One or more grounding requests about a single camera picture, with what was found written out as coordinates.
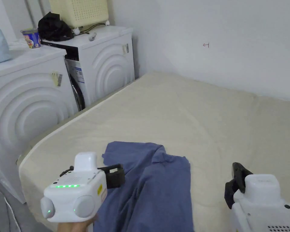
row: mattress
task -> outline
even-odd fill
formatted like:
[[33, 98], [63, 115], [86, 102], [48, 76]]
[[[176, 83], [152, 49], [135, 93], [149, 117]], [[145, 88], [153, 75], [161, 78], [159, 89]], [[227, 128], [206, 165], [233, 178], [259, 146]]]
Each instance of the mattress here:
[[95, 151], [103, 166], [112, 141], [154, 142], [189, 160], [195, 231], [229, 231], [224, 185], [233, 162], [274, 174], [290, 202], [290, 102], [156, 72], [70, 120], [22, 160], [22, 189], [39, 222], [56, 229], [41, 214], [44, 188], [79, 152]]

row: green led light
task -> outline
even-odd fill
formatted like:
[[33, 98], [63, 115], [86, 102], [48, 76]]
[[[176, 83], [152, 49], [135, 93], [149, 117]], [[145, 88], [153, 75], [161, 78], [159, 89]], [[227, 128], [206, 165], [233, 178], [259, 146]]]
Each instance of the green led light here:
[[74, 188], [74, 187], [79, 187], [79, 184], [74, 184], [74, 185], [58, 185], [56, 188]]

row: blue cloth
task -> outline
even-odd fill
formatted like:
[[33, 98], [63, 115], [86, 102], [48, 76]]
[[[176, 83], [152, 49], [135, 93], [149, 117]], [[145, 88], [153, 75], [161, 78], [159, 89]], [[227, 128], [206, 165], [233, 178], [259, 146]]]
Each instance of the blue cloth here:
[[193, 231], [190, 164], [154, 143], [109, 143], [107, 166], [124, 166], [125, 184], [109, 189], [94, 232]]

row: dryer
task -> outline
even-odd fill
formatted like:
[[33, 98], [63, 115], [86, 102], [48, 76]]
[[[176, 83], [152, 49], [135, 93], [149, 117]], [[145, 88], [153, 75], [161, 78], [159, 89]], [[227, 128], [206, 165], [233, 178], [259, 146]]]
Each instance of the dryer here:
[[94, 41], [82, 34], [42, 42], [67, 51], [70, 75], [78, 82], [86, 107], [134, 80], [132, 28], [103, 26], [90, 33], [96, 33]]

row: black bag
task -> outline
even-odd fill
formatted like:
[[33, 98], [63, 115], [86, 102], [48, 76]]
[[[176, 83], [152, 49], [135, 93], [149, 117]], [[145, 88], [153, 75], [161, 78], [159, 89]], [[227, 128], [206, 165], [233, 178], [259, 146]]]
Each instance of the black bag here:
[[72, 39], [70, 27], [62, 20], [59, 14], [49, 12], [38, 24], [40, 37], [49, 41], [65, 41]]

